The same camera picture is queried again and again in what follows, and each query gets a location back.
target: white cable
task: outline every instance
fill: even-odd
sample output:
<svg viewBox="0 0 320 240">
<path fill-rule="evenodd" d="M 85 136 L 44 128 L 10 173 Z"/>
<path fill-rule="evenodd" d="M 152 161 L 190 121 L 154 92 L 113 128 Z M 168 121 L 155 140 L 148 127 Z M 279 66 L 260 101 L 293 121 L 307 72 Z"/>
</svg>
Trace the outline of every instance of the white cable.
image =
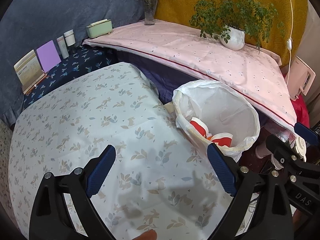
<svg viewBox="0 0 320 240">
<path fill-rule="evenodd" d="M 288 69 L 288 79 L 286 85 L 288 85 L 289 81 L 289 75 L 290 75 L 290 65 L 291 65 L 291 49 L 292 49 L 292 31 L 293 31 L 293 8 L 292 8 L 292 1 L 290 0 L 290 5 L 291 5 L 291 32 L 290 32 L 290 38 L 287 41 L 287 48 L 290 52 L 290 61 L 289 61 L 289 69 Z"/>
</svg>

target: red paper cup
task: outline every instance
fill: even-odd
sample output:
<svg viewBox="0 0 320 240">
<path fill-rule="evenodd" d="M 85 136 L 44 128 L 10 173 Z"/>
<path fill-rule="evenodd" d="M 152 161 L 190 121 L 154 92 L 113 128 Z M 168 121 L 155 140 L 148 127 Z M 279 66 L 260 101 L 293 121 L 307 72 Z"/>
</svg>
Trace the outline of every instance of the red paper cup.
<svg viewBox="0 0 320 240">
<path fill-rule="evenodd" d="M 219 145 L 219 146 L 231 146 L 233 135 L 231 133 L 218 133 L 211 137 L 211 140 L 213 143 Z"/>
<path fill-rule="evenodd" d="M 207 137 L 207 134 L 209 133 L 208 127 L 205 125 L 204 122 L 202 122 L 200 119 L 193 117 L 190 121 L 190 123 L 196 128 L 196 130 L 203 136 Z"/>
</svg>

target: white plastic bag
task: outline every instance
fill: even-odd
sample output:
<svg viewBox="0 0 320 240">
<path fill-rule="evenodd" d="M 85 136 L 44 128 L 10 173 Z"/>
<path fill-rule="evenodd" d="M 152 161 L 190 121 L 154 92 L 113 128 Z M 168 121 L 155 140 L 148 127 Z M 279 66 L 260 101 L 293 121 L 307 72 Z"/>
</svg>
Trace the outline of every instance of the white plastic bag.
<svg viewBox="0 0 320 240">
<path fill-rule="evenodd" d="M 236 162 L 248 150 L 260 132 L 259 117 L 252 105 L 238 92 L 219 81 L 197 80 L 182 85 L 173 92 L 177 128 L 183 129 L 203 158 L 211 143 L 190 124 L 199 118 L 209 133 L 231 133 L 231 147 L 222 146 L 221 152 Z"/>
</svg>

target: navy floral sheet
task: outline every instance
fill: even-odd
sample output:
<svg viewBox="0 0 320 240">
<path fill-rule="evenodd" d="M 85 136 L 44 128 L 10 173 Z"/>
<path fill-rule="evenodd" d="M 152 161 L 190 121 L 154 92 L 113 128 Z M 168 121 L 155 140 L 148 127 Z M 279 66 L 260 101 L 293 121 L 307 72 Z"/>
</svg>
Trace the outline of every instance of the navy floral sheet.
<svg viewBox="0 0 320 240">
<path fill-rule="evenodd" d="M 112 49 L 79 46 L 75 54 L 49 70 L 47 77 L 30 94 L 24 96 L 24 108 L 73 79 L 118 62 Z"/>
</svg>

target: bed sheet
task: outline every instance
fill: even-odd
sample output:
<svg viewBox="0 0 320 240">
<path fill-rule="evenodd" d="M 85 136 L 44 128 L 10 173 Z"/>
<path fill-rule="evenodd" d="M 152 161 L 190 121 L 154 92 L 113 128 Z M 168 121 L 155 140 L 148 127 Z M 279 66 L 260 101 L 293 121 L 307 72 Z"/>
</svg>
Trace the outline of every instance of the bed sheet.
<svg viewBox="0 0 320 240">
<path fill-rule="evenodd" d="M 279 56 L 247 45 L 233 51 L 199 34 L 194 28 L 156 20 L 153 26 L 138 22 L 115 28 L 111 34 L 84 43 L 131 52 L 196 78 L 224 82 L 294 132 L 297 117 L 279 69 Z"/>
<path fill-rule="evenodd" d="M 118 63 L 61 86 L 19 116 L 9 187 L 26 237 L 43 175 L 84 167 L 108 144 L 116 148 L 116 161 L 91 200 L 116 239 L 130 240 L 148 229 L 158 239 L 210 236 L 231 197 L 209 162 L 176 129 L 156 92 L 136 67 Z M 76 230 L 85 234 L 72 200 L 65 198 Z M 241 231 L 252 211 L 251 206 Z"/>
</svg>

